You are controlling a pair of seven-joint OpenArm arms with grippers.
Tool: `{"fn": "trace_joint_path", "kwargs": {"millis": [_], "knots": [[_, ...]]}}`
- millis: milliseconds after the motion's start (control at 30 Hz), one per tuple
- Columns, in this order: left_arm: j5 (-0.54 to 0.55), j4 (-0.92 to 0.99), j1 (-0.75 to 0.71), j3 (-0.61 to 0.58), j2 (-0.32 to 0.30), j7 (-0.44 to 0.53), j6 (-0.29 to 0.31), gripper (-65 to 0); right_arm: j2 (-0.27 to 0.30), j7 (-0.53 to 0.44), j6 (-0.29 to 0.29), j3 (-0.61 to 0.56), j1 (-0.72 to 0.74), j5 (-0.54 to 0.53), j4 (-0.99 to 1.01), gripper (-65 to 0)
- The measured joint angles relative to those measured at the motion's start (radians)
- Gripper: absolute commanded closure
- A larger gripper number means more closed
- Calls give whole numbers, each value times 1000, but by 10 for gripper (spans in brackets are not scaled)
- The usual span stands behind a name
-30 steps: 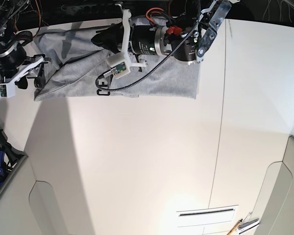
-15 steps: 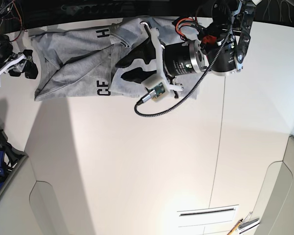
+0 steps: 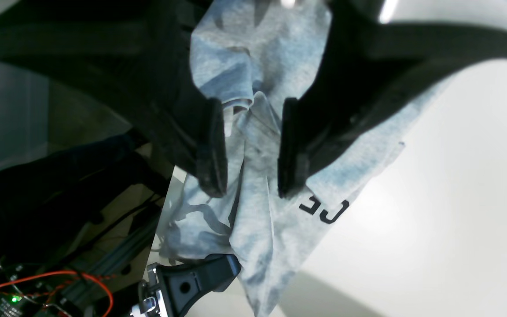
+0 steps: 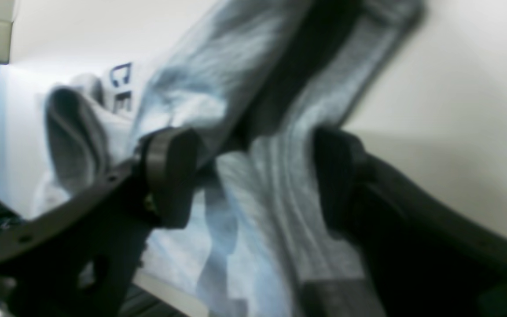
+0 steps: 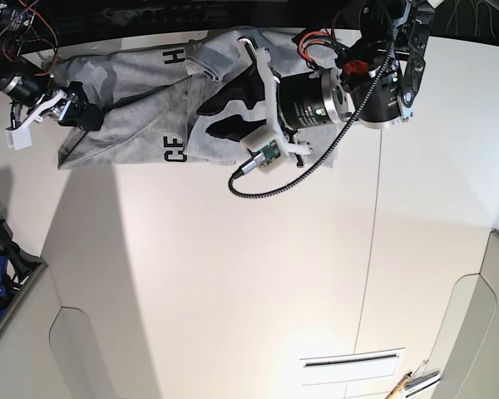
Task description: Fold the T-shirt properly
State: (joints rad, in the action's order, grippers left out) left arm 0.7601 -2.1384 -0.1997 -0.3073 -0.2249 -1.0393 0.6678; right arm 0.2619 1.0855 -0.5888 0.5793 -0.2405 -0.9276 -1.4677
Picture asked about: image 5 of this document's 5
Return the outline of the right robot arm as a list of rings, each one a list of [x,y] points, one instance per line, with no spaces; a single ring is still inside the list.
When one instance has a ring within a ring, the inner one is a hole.
[[[28,128],[33,122],[52,118],[60,126],[98,131],[103,123],[100,108],[89,102],[83,85],[55,82],[58,38],[51,25],[37,11],[36,2],[0,1],[0,92],[10,99],[9,131]],[[38,20],[50,30],[53,55],[39,67],[20,54],[24,36]]]

